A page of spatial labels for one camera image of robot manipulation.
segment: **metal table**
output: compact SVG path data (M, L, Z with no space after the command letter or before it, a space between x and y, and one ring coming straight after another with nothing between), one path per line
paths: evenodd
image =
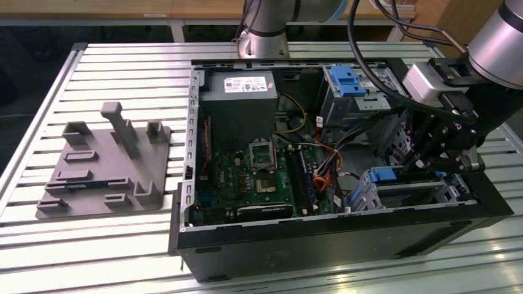
M406 63L439 56L421 43L363 43L366 57ZM517 291L523 281L523 144L507 126L481 153L515 215L433 254L403 260L198 284L169 257L173 192L185 152L190 60L237 58L231 43L91 44L74 50L0 178L0 293L398 293ZM294 58L351 58L346 43L291 43ZM166 201L133 216L38 220L36 202L65 146L69 121L109 128L103 102L118 100L137 127L162 119L173 130Z

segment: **sticker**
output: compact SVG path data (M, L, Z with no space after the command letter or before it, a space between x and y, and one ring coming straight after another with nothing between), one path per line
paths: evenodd
M342 199L338 196L335 196L335 204L338 205L338 207L342 207Z
M375 84L370 81L361 81L359 84L362 85L363 88L375 88Z
M267 92L265 77L239 77L225 79L226 93Z
M325 127L325 118L322 116L317 116L317 127Z
M167 17L167 14L146 13L145 17Z

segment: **cable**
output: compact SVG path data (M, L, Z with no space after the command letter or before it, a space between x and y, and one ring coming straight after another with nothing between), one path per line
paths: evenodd
M281 93L281 94L282 94L283 96L286 96L286 97L293 101L294 104L297 104L297 106L301 108L302 114L303 114L302 125L301 125L298 128L295 128L295 129L293 129L293 130L277 130L277 131L275 131L275 134L289 134L289 133L297 132L298 130L301 130L301 129L305 127L305 124L307 123L307 113L305 112L305 109L303 109L302 105L299 104L299 102L297 101L297 99L291 97L291 95L289 95L289 94L286 94L286 93Z
M375 4L377 4L377 7L379 9L385 8L382 3L379 2L379 0L375 0ZM395 4L395 0L391 0L391 7L393 7L393 14L394 14L395 19L401 20L401 14L398 13L398 6ZM437 44L442 44L442 45L447 45L447 46L453 46L453 44L449 41L446 41L446 40L437 39L437 38L433 38L433 37L421 36L421 35L417 35L417 34L409 32L406 30L406 28L403 27L403 25L401 25L399 23L397 23L397 26L398 26L398 29L401 29L403 35L406 35L406 36L409 36L409 37L411 37L414 39L418 39L418 40L422 40L422 41L427 41L427 42L431 42L431 43L437 43Z
M239 21L239 25L238 25L238 29L237 29L237 34L235 37L233 39L233 41L237 41L237 39L239 38L239 34L242 33L242 30L245 28L245 22L246 22L246 17L247 17L247 11L251 9L253 6L253 2L254 0L246 0L245 1L245 12L242 14L242 19Z
M358 181L361 180L361 176L358 176L355 173L353 172L343 172L343 173L338 173L338 176L351 176L353 178L355 178Z
M353 2L353 6L357 5L358 6L359 1L354 1ZM413 29L422 29L425 31L433 31L433 32L438 32L438 33L443 33L443 29L437 27L437 26L429 26L426 24L415 24L415 23L407 23L405 21L402 21L401 19L398 19L395 16L393 16L393 14L390 14L390 12L387 11L387 9L383 7L383 4L379 2L379 0L375 0L375 4L378 9L382 11L383 15L395 23L398 23L402 26L406 26L407 28L413 28Z
M249 34L249 32L250 32L250 30L251 30L251 28L253 28L253 26L254 26L254 22L257 21L257 18L259 17L259 12L261 12L261 7L262 7L262 1L263 1L263 0L259 0L259 6L258 6L258 8L257 8L257 12L254 13L251 25L247 27L247 31L246 31L247 34Z
M287 144L291 144L291 145L310 145L310 146L315 146L315 147L322 147L321 144L315 144L315 143L310 143L310 142L294 142L294 141L290 141L283 135L281 135L278 133L275 133L275 135Z
M358 10L358 5L361 4L361 0L354 0L353 6L351 6L351 11L350 11L350 19L347 22L347 35L350 39L350 44L353 48L353 54L354 58L358 61L358 64L369 78L369 80L375 84L375 86L379 88L379 90L393 99L398 100L403 104L406 104L413 110L418 110L423 113L427 113L430 115L439 116L441 118L449 119L457 123L462 124L474 124L477 121L475 117L465 117L462 115L457 115L453 112L447 110L442 110L439 108L434 108L426 104L418 103L415 100L413 100L410 97L403 96L401 93L395 92L378 78L373 70L370 69L365 57L361 52L361 48L358 47L357 41L355 41L355 32L354 32L354 20L355 20L355 15L357 15L357 10Z

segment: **robotic arm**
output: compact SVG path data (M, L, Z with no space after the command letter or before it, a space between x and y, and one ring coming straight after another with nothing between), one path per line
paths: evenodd
M289 58L287 22L335 20L347 3L349 0L247 0L246 29L238 39L241 57ZM354 0L350 24L358 3ZM354 40L351 46L365 69ZM477 147L523 107L522 60L523 1L505 0L459 58L435 58L413 65L403 80L411 97L390 93L378 85L389 96L401 96L397 99L406 106L411 143L405 170L421 167L469 173L485 169Z
M289 58L287 22L337 20L349 0L247 0L245 31L239 36L242 58Z
M411 152L405 169L414 165L454 173L485 169L477 147L523 107L522 48L523 1L505 0L469 52L413 66L405 86L414 100L477 120L466 125L410 112Z

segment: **orange wire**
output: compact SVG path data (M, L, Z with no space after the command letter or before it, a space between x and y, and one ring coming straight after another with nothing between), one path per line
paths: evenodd
M321 144L329 151L334 151L335 149L331 148L330 146L327 146L326 144L322 143L322 141L319 140L319 133L318 133L318 127L317 127L317 137L315 137L315 141L318 144ZM339 172L342 170L342 166L343 166L343 156L341 155L339 152L337 152L338 155L338 160L339 160L339 166L337 168L337 171Z

